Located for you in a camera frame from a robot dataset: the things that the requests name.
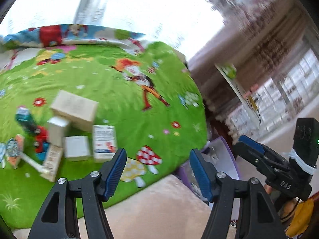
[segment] blue gripper pad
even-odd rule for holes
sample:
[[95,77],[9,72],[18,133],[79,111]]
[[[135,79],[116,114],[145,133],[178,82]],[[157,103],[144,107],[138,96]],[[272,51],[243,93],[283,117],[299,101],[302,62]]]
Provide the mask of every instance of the blue gripper pad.
[[195,178],[203,197],[206,198],[208,202],[212,202],[213,193],[211,181],[200,160],[198,159],[194,149],[189,154],[189,163],[194,172]]
[[126,151],[122,149],[105,181],[104,197],[109,199],[115,193],[122,172],[126,165]]
[[249,138],[248,136],[242,135],[239,137],[238,141],[245,143],[246,145],[260,152],[261,154],[265,153],[265,149],[263,148],[263,146],[257,143],[255,140]]

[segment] white tape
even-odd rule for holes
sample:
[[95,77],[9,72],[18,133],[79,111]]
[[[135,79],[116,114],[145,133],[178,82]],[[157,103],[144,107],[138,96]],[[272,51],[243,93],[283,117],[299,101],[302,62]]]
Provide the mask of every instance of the white tape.
[[296,151],[292,148],[289,157],[296,160],[296,163],[300,166],[301,169],[303,169],[306,173],[309,173],[310,175],[314,175],[316,168],[307,165],[296,153]]

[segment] cardboard box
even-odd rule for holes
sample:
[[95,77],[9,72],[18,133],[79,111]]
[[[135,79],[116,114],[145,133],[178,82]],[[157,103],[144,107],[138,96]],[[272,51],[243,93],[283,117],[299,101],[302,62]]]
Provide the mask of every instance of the cardboard box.
[[54,116],[48,121],[48,142],[54,146],[62,147],[70,121],[59,116]]
[[91,132],[98,102],[60,90],[50,108],[55,115],[70,120],[72,126]]
[[60,161],[63,155],[63,148],[50,146],[43,162],[43,167],[49,170],[49,173],[42,173],[41,176],[51,182],[55,181],[56,173],[59,169]]
[[64,138],[64,157],[69,161],[87,160],[90,156],[87,136]]
[[115,127],[93,126],[93,156],[96,162],[105,162],[113,158],[117,150]]

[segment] yellow mushroom print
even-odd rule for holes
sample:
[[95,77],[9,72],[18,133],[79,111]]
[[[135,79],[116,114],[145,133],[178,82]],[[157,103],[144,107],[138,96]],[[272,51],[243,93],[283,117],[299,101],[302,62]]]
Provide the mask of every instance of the yellow mushroom print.
[[142,188],[146,184],[140,176],[144,174],[146,174],[146,168],[144,167],[144,165],[137,160],[127,157],[126,165],[124,167],[120,180],[123,182],[131,182],[132,180],[135,180],[136,186]]

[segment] cartoon character with orange hair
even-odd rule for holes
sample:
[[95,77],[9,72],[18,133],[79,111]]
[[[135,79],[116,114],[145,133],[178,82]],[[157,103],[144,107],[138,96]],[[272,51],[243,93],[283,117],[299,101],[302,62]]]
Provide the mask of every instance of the cartoon character with orange hair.
[[[144,108],[142,111],[146,111],[152,108],[147,99],[147,93],[153,94],[157,99],[159,99],[166,107],[169,107],[170,104],[155,90],[154,83],[151,78],[143,74],[139,69],[140,62],[134,61],[128,58],[121,58],[116,61],[115,66],[111,66],[116,71],[122,73],[123,78],[127,81],[133,81],[137,85],[141,86],[143,90],[143,100],[144,100]],[[133,77],[128,76],[127,73],[123,72],[127,70],[129,73],[133,75]]]

